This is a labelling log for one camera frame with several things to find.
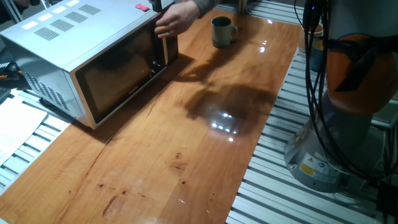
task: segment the yellow sticker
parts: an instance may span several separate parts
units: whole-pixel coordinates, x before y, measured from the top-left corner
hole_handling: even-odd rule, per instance
[[[314,169],[312,169],[311,167],[305,165],[304,163],[301,164],[300,166],[300,170],[302,170],[304,173],[310,175],[312,177]]]

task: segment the microwave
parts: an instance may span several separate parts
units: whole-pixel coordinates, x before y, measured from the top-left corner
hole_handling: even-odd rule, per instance
[[[154,34],[171,4],[64,0],[0,36],[36,94],[95,129],[178,58]]]

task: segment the wood grain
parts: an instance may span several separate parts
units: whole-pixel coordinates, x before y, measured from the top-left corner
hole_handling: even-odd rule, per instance
[[[216,16],[239,28],[227,49],[211,44]],[[179,36],[181,56],[162,77],[98,129],[75,123],[65,130],[0,197],[0,217],[11,224],[224,223],[299,32],[222,11],[197,20]]]

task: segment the person's arm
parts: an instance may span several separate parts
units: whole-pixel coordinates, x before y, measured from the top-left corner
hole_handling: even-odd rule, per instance
[[[175,37],[189,29],[195,19],[210,12],[221,0],[189,0],[174,4],[156,22],[159,38]]]
[[[210,12],[214,7],[220,3],[221,0],[192,0],[200,10],[200,15],[204,16],[207,12]]]

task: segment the white paper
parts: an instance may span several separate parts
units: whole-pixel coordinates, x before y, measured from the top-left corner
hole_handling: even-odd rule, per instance
[[[0,166],[39,127],[47,112],[7,99],[0,105]]]

